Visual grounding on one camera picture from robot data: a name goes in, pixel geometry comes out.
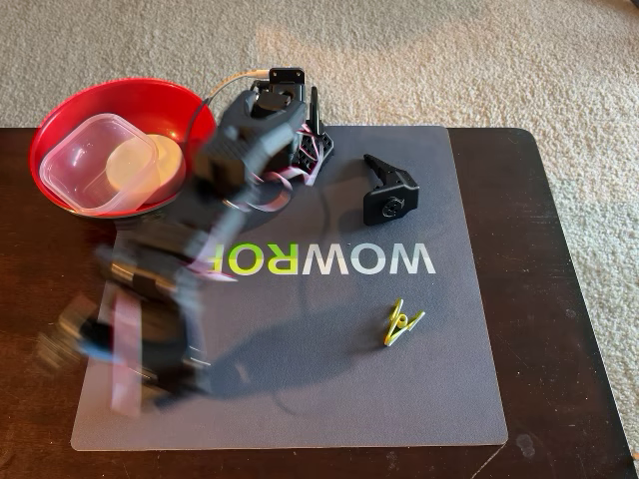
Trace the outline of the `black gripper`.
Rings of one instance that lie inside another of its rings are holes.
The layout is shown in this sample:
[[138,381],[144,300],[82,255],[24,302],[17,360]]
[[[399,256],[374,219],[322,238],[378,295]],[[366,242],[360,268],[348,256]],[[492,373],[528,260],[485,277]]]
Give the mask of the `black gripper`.
[[143,383],[156,408],[209,393],[201,313],[196,300],[141,303]]

